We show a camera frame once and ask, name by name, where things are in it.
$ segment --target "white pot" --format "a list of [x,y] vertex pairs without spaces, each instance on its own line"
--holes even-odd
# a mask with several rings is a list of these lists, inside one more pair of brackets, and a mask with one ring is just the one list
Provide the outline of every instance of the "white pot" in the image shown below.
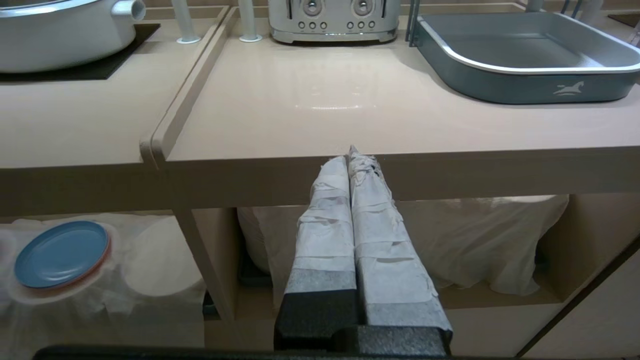
[[145,16],[141,0],[36,0],[0,8],[0,72],[62,69],[117,53]]

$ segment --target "toaster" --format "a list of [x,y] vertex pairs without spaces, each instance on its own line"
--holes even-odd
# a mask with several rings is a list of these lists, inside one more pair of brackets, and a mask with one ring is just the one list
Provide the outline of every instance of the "toaster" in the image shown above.
[[271,36],[285,43],[396,37],[401,0],[268,0]]

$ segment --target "beige countertop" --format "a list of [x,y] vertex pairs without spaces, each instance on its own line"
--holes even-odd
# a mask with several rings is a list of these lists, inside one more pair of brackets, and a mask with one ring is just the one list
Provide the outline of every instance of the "beige countertop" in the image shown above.
[[168,162],[332,156],[351,144],[367,154],[640,152],[640,86],[614,102],[491,104],[446,86],[403,37],[300,48],[231,36]]
[[[218,21],[195,19],[196,32]],[[161,27],[107,80],[0,83],[0,169],[142,162],[141,136],[162,119],[205,46],[176,43],[174,20],[146,22]]]

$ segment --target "horse logo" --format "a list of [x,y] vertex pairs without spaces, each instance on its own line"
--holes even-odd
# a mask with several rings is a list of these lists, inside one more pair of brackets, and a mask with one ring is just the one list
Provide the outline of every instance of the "horse logo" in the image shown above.
[[580,94],[582,93],[580,91],[581,86],[584,86],[584,81],[579,81],[576,84],[573,84],[573,86],[558,85],[560,90],[554,92],[554,95],[566,96],[566,95]]

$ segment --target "pot handle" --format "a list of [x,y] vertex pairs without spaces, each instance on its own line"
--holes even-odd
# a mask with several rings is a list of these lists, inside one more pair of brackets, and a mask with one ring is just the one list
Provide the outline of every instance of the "pot handle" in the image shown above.
[[147,13],[145,3],[140,0],[120,0],[111,8],[111,14],[117,17],[130,17],[132,20],[142,20]]

